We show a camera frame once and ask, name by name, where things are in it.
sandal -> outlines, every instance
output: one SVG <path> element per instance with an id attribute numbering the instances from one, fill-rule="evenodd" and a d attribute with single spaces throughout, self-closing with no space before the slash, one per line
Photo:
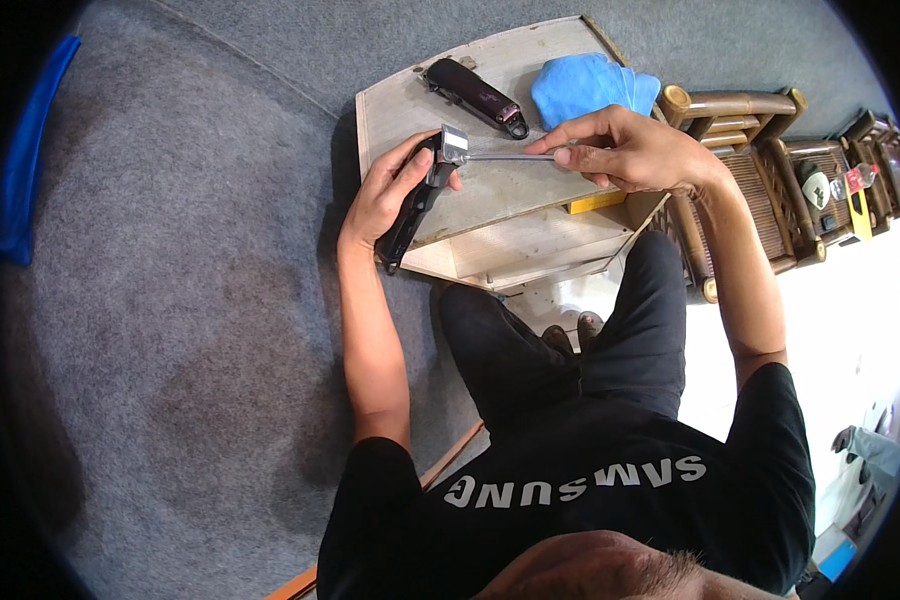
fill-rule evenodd
<path id="1" fill-rule="evenodd" d="M 604 320 L 595 312 L 584 310 L 576 318 L 576 339 L 579 340 L 579 352 L 583 354 L 590 348 L 593 338 L 600 335 L 604 328 Z"/>
<path id="2" fill-rule="evenodd" d="M 564 331 L 564 328 L 559 325 L 550 325 L 547 327 L 546 331 L 543 332 L 543 335 L 540 336 L 540 339 L 542 339 L 547 346 L 567 358 L 573 358 L 575 356 L 573 345 L 570 343 L 570 337 L 567 336 L 567 332 Z"/>

blue object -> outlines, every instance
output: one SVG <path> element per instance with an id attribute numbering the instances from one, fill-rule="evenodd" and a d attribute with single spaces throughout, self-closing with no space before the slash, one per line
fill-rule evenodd
<path id="1" fill-rule="evenodd" d="M 548 132 L 611 104 L 650 116 L 659 93 L 656 77 L 621 67 L 599 52 L 547 60 L 529 88 Z"/>
<path id="2" fill-rule="evenodd" d="M 34 199 L 43 166 L 40 137 L 60 79 L 70 66 L 81 39 L 67 35 L 53 51 L 30 94 L 13 133 L 0 182 L 0 257 L 18 265 L 31 263 Z"/>
<path id="3" fill-rule="evenodd" d="M 857 553 L 857 548 L 849 539 L 843 541 L 837 546 L 837 549 L 826 557 L 826 560 L 819 564 L 819 572 L 826 575 L 831 582 L 837 581 L 840 574 L 844 572 L 847 565 L 851 563 L 853 555 Z"/>

hair clipper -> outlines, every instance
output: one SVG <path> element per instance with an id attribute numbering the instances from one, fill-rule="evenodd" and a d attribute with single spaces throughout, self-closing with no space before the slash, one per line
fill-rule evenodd
<path id="1" fill-rule="evenodd" d="M 494 127 L 504 130 L 511 138 L 527 138 L 530 133 L 520 104 L 453 58 L 441 58 L 431 64 L 424 80 L 430 91 L 461 105 Z"/>
<path id="2" fill-rule="evenodd" d="M 396 273 L 404 254 L 414 241 L 417 229 L 434 206 L 434 201 L 444 191 L 450 176 L 464 163 L 468 150 L 467 134 L 452 126 L 444 125 L 440 133 L 431 135 L 416 145 L 408 161 L 426 148 L 433 153 L 433 162 L 423 180 L 403 198 L 396 221 L 373 246 L 373 250 L 389 275 Z"/>

black pants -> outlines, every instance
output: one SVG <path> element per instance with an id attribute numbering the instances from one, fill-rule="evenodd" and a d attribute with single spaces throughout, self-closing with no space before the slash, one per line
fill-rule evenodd
<path id="1" fill-rule="evenodd" d="M 529 412 L 586 396 L 636 402 L 677 418 L 684 393 L 686 289 L 666 235 L 643 233 L 626 258 L 613 314 L 580 358 L 567 358 L 492 295 L 447 288 L 440 322 L 492 435 Z"/>

gray carpet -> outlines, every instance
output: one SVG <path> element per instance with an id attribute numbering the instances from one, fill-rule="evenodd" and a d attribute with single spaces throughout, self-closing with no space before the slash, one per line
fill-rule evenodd
<path id="1" fill-rule="evenodd" d="M 820 2 L 514 6 L 87 9 L 44 135 L 34 262 L 0 267 L 0 294 L 25 479 L 100 598 L 260 598 L 314 563 L 352 436 L 333 249 L 359 184 L 358 90 L 454 45 L 588 13 L 665 83 L 799 87 L 810 109 L 795 137 L 887 109 Z M 422 473 L 477 415 L 432 281 L 401 272 L 384 286 Z"/>

